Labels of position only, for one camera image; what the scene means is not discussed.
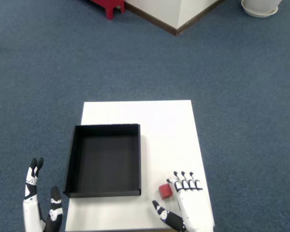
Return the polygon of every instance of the pot base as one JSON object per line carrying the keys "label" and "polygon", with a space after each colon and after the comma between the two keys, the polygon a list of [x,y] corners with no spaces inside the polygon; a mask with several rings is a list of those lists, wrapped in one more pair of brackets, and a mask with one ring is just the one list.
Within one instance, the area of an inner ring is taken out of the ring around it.
{"label": "pot base", "polygon": [[273,10],[272,12],[270,12],[270,13],[267,13],[267,14],[265,14],[265,13],[259,13],[259,12],[255,12],[255,11],[252,11],[252,10],[250,10],[250,9],[247,9],[246,6],[245,6],[245,0],[242,0],[241,3],[242,3],[242,7],[243,7],[244,11],[245,11],[247,14],[249,14],[249,15],[251,15],[251,16],[253,16],[253,17],[257,17],[257,18],[267,18],[267,17],[269,17],[269,16],[271,16],[271,15],[276,14],[277,11],[278,11],[278,7],[276,7],[276,9]]}

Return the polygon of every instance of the red cube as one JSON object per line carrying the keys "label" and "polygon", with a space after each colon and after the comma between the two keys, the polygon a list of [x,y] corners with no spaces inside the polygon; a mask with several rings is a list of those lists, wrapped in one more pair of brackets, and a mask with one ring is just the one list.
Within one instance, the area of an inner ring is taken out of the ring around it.
{"label": "red cube", "polygon": [[171,197],[173,194],[169,184],[159,186],[159,193],[162,199]]}

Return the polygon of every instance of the white wall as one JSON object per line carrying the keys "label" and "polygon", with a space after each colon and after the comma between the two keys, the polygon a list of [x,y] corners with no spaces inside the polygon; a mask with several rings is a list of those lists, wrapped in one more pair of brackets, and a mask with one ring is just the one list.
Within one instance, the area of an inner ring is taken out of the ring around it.
{"label": "white wall", "polygon": [[177,29],[217,0],[125,1]]}
{"label": "white wall", "polygon": [[181,0],[177,27],[179,28],[217,0]]}
{"label": "white wall", "polygon": [[182,0],[125,0],[127,3],[177,28]]}

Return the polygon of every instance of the red block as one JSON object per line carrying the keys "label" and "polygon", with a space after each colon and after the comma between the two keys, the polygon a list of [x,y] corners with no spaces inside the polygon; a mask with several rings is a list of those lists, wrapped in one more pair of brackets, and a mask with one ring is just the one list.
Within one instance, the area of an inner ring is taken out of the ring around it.
{"label": "red block", "polygon": [[162,199],[171,197],[173,194],[169,184],[159,186],[159,193]]}
{"label": "red block", "polygon": [[105,8],[107,19],[113,18],[113,10],[115,7],[120,6],[121,13],[125,12],[124,0],[91,0],[92,2]]}

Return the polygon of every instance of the black box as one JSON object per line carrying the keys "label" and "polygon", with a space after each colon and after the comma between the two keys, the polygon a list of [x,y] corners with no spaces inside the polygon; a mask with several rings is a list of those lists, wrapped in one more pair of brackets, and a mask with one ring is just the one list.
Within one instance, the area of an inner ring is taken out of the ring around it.
{"label": "black box", "polygon": [[68,197],[141,195],[139,124],[76,126],[63,193]]}

